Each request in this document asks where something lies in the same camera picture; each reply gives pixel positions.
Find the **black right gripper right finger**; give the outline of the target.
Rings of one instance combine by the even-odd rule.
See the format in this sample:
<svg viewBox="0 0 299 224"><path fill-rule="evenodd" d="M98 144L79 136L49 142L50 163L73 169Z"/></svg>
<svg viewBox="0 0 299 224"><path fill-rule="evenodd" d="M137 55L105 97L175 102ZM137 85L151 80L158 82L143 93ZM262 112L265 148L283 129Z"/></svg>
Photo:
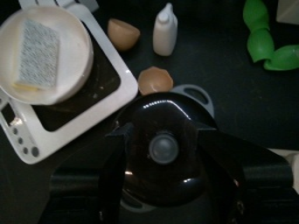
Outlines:
<svg viewBox="0 0 299 224"><path fill-rule="evenodd" d="M195 123L201 160L206 170L215 224L241 224L245 205L245 172L238 149L241 141L202 122Z"/></svg>

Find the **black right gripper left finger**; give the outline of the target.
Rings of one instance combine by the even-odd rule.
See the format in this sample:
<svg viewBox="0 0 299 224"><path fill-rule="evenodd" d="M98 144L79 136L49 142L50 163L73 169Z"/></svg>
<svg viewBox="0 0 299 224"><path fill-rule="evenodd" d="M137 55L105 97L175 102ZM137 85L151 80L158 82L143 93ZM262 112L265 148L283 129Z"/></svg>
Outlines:
<svg viewBox="0 0 299 224"><path fill-rule="evenodd" d="M111 155L99 172L98 180L98 217L99 224L119 223L119 207L127 168L127 146L134 132L134 124L125 126L106 135L105 146Z"/></svg>

